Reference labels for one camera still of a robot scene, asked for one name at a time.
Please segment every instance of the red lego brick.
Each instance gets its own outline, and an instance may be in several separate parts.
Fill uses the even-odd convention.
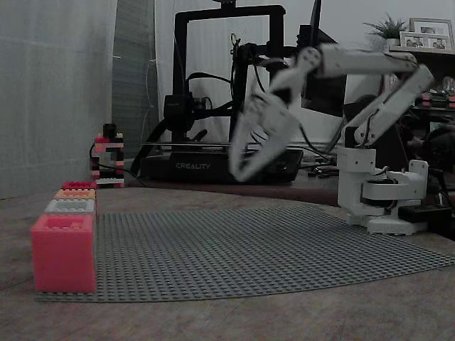
[[[96,291],[92,215],[42,215],[31,239],[37,291]]]
[[[95,190],[97,184],[92,181],[70,181],[64,183],[62,190]]]

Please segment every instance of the robotic arm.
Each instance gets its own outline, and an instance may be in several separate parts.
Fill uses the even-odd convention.
[[[353,143],[338,149],[338,204],[347,209],[349,223],[362,224],[369,232],[411,234],[423,230],[422,223],[411,224],[399,219],[398,208],[419,205],[424,199],[428,165],[423,161],[411,161],[408,173],[378,175],[375,150],[368,148],[433,81],[429,69],[417,64],[410,54],[349,51],[331,44],[318,49],[305,48],[294,67],[280,72],[268,91],[254,93],[245,103],[230,148],[230,172],[239,181],[246,181],[289,145],[300,122],[288,108],[299,97],[310,73],[320,78],[346,74],[402,74],[401,82],[381,94],[345,127],[345,141]],[[250,134],[258,127],[264,129],[269,139],[253,157],[246,159],[244,151]],[[369,203],[373,200],[392,202],[392,205],[378,207]]]

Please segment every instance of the white backdrop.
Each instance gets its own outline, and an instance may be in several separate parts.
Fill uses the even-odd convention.
[[[0,0],[0,198],[88,180],[117,0]]]
[[[299,25],[309,23],[313,0],[238,0],[238,6],[260,4],[281,4],[287,14],[284,17],[286,45],[296,45]],[[179,11],[209,9],[219,7],[211,0],[155,0],[156,58],[159,78],[159,104],[162,118],[164,96],[172,93],[173,60],[173,15]],[[378,44],[367,34],[368,27],[363,22],[376,23],[388,12],[393,18],[409,17],[449,18],[455,13],[454,0],[323,0],[321,29],[347,48],[372,48]],[[265,43],[268,39],[266,18],[217,19],[190,23],[188,29],[187,75],[191,72],[210,72],[229,77],[230,34],[236,33],[243,43]],[[348,78],[346,102],[378,90],[378,77],[353,76]],[[194,80],[191,89],[197,96],[209,96],[214,105],[230,99],[227,85],[212,80]],[[300,110],[299,103],[292,110]],[[315,113],[301,118],[312,141],[327,141],[333,134],[339,118]],[[195,124],[193,131],[207,128],[212,141],[227,141],[228,126],[225,119],[211,118]]]

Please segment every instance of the potted plant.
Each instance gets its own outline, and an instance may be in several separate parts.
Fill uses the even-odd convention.
[[[384,38],[387,46],[400,46],[400,32],[406,31],[407,25],[403,20],[398,19],[397,21],[394,21],[390,17],[389,13],[386,14],[386,21],[380,21],[378,24],[364,24],[369,27],[373,27],[375,30],[370,34]]]

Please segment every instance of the gray lego baseplate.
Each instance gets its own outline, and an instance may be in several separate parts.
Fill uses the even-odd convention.
[[[96,233],[97,292],[38,301],[162,302],[291,293],[455,264],[371,235],[315,206],[109,213]]]

